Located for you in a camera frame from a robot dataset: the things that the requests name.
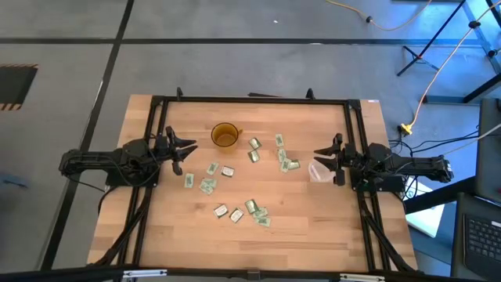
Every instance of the black tripod stand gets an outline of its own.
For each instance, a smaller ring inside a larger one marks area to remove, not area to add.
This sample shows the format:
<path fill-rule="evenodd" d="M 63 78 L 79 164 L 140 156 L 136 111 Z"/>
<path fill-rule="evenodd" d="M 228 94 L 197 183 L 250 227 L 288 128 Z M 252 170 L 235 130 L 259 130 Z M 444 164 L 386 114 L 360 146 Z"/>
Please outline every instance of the black tripod stand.
<path fill-rule="evenodd" d="M 452 12 L 452 14 L 450 15 L 450 17 L 444 22 L 444 24 L 442 24 L 442 26 L 440 27 L 440 29 L 433 36 L 433 38 L 428 42 L 428 44 L 426 44 L 426 46 L 424 47 L 423 51 L 421 51 L 421 53 L 419 55 L 416 54 L 409 47 L 404 46 L 404 49 L 407 50 L 408 52 L 410 52 L 413 55 L 413 60 L 410 63 L 408 63 L 407 66 L 405 66 L 401 71 L 399 71 L 397 73 L 397 76 L 400 76 L 401 74 L 403 74 L 405 71 L 407 71 L 408 68 L 410 68 L 415 63 L 424 63 L 424 64 L 426 64 L 426 65 L 428 65 L 430 67 L 433 67 L 436 71 L 438 71 L 438 67 L 436 67 L 434 64 L 432 64 L 432 63 L 426 61 L 425 59 L 423 59 L 423 55 L 426 52 L 426 50 L 428 50 L 428 48 L 430 48 L 431 44 L 437 38 L 437 36 L 444 30 L 444 28 L 447 26 L 447 24 L 449 23 L 449 21 L 454 17 L 454 15 L 456 15 L 457 11 L 460 10 L 461 6 L 463 6 L 463 4 L 464 4 L 465 1 L 466 0 L 461 1 L 461 3 L 456 7 L 456 9 L 454 10 L 454 12 Z"/>

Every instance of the gray floor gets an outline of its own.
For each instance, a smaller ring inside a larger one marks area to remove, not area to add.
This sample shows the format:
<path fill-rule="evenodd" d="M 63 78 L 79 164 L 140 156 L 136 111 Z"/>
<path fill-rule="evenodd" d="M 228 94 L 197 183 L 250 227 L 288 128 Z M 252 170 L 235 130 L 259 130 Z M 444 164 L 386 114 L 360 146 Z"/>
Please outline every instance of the gray floor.
<path fill-rule="evenodd" d="M 481 0 L 468 2 L 477 16 L 485 9 Z M 0 37 L 114 37 L 125 3 L 4 0 L 0 2 Z M 390 0 L 381 0 L 378 6 L 363 0 L 350 4 L 370 11 L 384 26 L 400 24 L 422 6 Z M 368 27 L 351 11 L 321 0 L 143 0 L 135 3 L 125 37 L 431 38 L 455 6 L 431 4 L 405 29 L 383 32 Z M 460 38 L 467 23 L 460 11 L 440 38 Z M 499 27 L 492 16 L 487 15 L 482 24 L 486 36 L 497 45 Z M 422 46 L 412 48 L 420 51 Z M 450 46 L 434 47 L 426 58 L 439 65 L 451 50 Z M 25 190 L 14 186 L 0 189 L 2 273 L 38 267 L 66 181 L 57 171 L 59 158 L 79 144 L 109 53 L 109 45 L 0 45 L 0 63 L 40 65 L 22 110 L 0 111 L 0 171 L 30 183 Z M 115 147 L 131 94 L 173 95 L 178 86 L 187 96 L 262 92 L 302 97 L 311 87 L 322 98 L 378 99 L 388 138 L 394 139 L 396 125 L 412 119 L 417 101 L 434 75 L 429 67 L 415 65 L 397 78 L 395 73 L 410 59 L 400 46 L 384 45 L 122 46 L 92 150 Z M 466 95 L 493 74 L 482 49 L 461 48 L 431 94 Z M 478 107 L 425 105 L 413 128 L 415 134 L 406 142 L 417 145 L 427 139 L 466 135 L 477 123 Z M 422 155 L 454 147 L 443 146 Z M 474 174 L 475 155 L 475 146 L 450 155 L 455 181 Z M 86 173 L 83 180 L 101 186 L 104 177 Z M 79 186 L 55 267 L 85 264 L 99 196 L 99 192 Z M 426 266 L 429 261 L 418 254 L 420 267 L 431 273 L 435 270 Z"/>

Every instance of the butcher block tabletop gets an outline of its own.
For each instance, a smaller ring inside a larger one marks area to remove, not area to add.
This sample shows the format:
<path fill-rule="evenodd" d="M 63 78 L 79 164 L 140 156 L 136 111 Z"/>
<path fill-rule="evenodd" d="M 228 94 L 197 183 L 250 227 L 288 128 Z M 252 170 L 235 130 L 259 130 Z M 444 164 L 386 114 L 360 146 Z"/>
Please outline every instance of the butcher block tabletop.
<path fill-rule="evenodd" d="M 151 98 L 131 96 L 118 146 L 143 137 Z M 388 146 L 379 102 L 363 100 L 361 104 L 368 142 Z M 355 113 L 351 115 L 360 150 Z M 230 122 L 243 130 L 236 149 L 230 154 L 221 152 L 211 140 L 211 130 L 221 122 Z M 313 150 L 330 146 L 338 132 L 348 140 L 342 106 L 170 102 L 165 124 L 170 125 L 179 138 L 195 139 L 198 149 L 180 163 L 183 176 L 174 174 L 170 161 L 161 167 L 158 185 L 153 190 L 140 266 L 368 270 L 359 207 L 356 194 L 351 190 L 348 170 L 344 186 L 311 183 L 308 174 Z M 283 136 L 287 157 L 300 161 L 299 169 L 288 173 L 280 171 L 277 133 Z M 252 150 L 248 141 L 253 137 L 262 144 L 258 149 L 261 160 L 256 163 L 247 156 Z M 206 172 L 212 162 L 219 163 L 214 176 Z M 232 178 L 221 175 L 223 165 L 235 169 Z M 191 189 L 184 187 L 186 173 L 195 175 Z M 213 194 L 206 195 L 200 190 L 202 178 L 217 179 Z M 131 187 L 119 187 L 105 198 L 88 262 L 100 259 L 123 230 L 131 192 Z M 378 193 L 378 196 L 387 237 L 406 262 L 416 268 L 402 202 L 391 193 Z M 268 209 L 270 227 L 254 222 L 244 204 L 250 199 Z M 230 213 L 240 208 L 244 216 L 237 223 L 229 214 L 218 219 L 213 210 L 221 204 L 225 204 Z M 132 234 L 129 241 L 126 262 L 132 260 L 134 236 Z M 377 239 L 373 234 L 372 237 L 377 266 L 381 267 Z"/>

